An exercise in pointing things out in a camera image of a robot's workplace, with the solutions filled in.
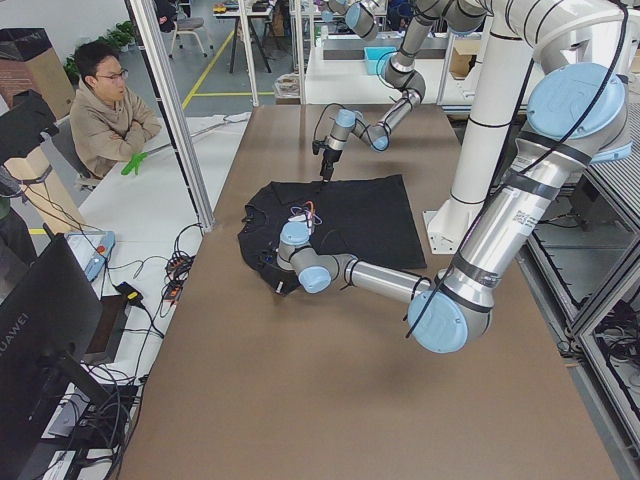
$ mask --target workbench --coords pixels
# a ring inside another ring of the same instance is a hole
[[[516,263],[489,331],[446,355],[405,339],[402,303],[339,282],[283,298],[244,264],[245,203],[271,180],[318,179],[321,111],[254,110],[120,479],[617,478]],[[422,210],[448,197],[459,148],[442,111],[423,105],[389,150],[351,139],[335,166],[334,180],[403,174],[429,264],[419,273],[432,278],[450,257],[428,254]]]

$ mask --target computer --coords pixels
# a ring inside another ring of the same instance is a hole
[[[0,472],[18,478],[69,383],[110,399],[80,365],[102,306],[62,235],[0,304]]]

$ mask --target table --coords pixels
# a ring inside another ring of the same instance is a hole
[[[187,119],[187,125],[193,134],[222,120],[222,115],[193,117]],[[212,208],[245,127],[246,123],[229,124],[193,139]],[[145,150],[168,141],[167,129],[163,127],[160,134],[145,145]],[[124,163],[117,164],[79,207],[87,223],[113,230],[118,242],[172,242],[176,228],[179,230],[197,220],[171,148],[145,159],[139,175],[122,176],[124,166]]]
[[[244,204],[272,179],[318,178],[321,110],[254,110],[121,480],[616,478],[517,265],[489,332],[437,355],[404,338],[401,303],[341,285],[281,298],[243,263]],[[448,197],[458,153],[446,117],[423,105],[389,150],[352,141],[336,166],[336,179],[404,174],[429,276],[450,257],[429,254],[421,211]]]
[[[264,39],[260,40],[258,34],[256,33],[255,28],[253,27],[253,19],[254,18],[262,18],[265,21],[269,21],[271,19],[271,12],[273,12],[273,6],[269,5],[264,12],[253,12],[251,11],[251,6],[247,5],[247,23],[249,24],[249,34],[251,38],[256,41],[256,46],[258,47],[258,51],[260,52],[260,56],[262,57],[262,61],[264,62],[265,67],[267,67],[267,72],[271,73],[271,66],[269,66],[269,60],[267,60],[267,56],[264,53],[264,49],[262,48],[262,42]],[[233,27],[233,43],[231,44],[231,64],[229,65],[229,73],[233,73],[233,65],[236,61],[236,45],[238,44],[238,24],[240,23],[240,10],[227,10],[225,13],[214,13],[214,17],[216,18],[233,18],[235,20],[235,26]]]
[[[248,116],[233,115],[229,120],[238,123],[229,123],[193,139],[212,207],[217,202],[244,133],[246,122],[242,120]],[[193,117],[187,118],[187,125],[193,134],[218,124],[223,119],[222,115]],[[160,134],[145,145],[145,150],[165,145],[168,141],[167,129],[163,128]],[[126,281],[134,286],[144,297],[143,303],[153,315],[162,302],[166,260],[147,260],[140,274],[134,277],[140,266],[139,261],[152,256],[168,258],[174,250],[174,240],[180,230],[197,219],[171,148],[150,155],[140,167],[140,174],[137,176],[122,176],[120,172],[124,165],[117,164],[82,203],[79,210],[92,227],[115,232],[116,245],[109,261],[110,280],[116,285]],[[199,229],[191,228],[181,236],[180,248],[190,255],[195,255],[201,240]],[[103,288],[103,274],[93,282],[98,295]],[[102,293],[115,295],[117,292],[110,282],[106,281]],[[174,311],[174,307],[166,302],[163,304],[161,315],[158,315],[154,322],[160,331],[167,330]],[[127,383],[127,377],[134,372],[138,378],[147,374],[163,343],[155,335],[150,335],[145,340],[144,333],[140,331],[144,332],[149,327],[149,317],[139,308],[130,309],[126,326],[127,329],[138,331],[125,332],[116,358],[104,365],[120,384]],[[96,370],[94,374],[101,383],[110,383],[104,372]],[[110,453],[92,450],[90,456]],[[108,469],[108,462],[99,463],[84,469],[81,478],[103,479]]]
[[[417,59],[415,69],[425,79],[427,91],[423,103],[435,103],[438,97],[443,59]],[[544,77],[536,65],[527,86],[524,102],[538,82]],[[393,103],[400,94],[385,86],[376,75],[368,75],[364,60],[324,60],[322,49],[312,47],[305,75],[307,103]],[[442,105],[452,109],[469,110],[473,102],[476,83],[455,80],[449,73],[445,83]]]

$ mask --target sticker label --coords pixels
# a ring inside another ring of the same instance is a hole
[[[67,476],[67,472],[71,467],[71,462],[76,452],[71,450],[58,450],[54,455],[49,469],[42,477],[43,480],[64,480]]]
[[[544,210],[540,207],[531,207],[531,211],[517,210],[511,219],[511,228],[518,233],[529,236],[536,227],[540,218],[544,214]]]

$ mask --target beige hoodie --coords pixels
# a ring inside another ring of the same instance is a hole
[[[142,128],[132,128],[135,120]],[[128,162],[160,131],[154,112],[129,88],[116,108],[105,105],[80,80],[70,113],[71,134],[80,160],[99,178],[116,162]],[[117,133],[121,138],[113,139]]]

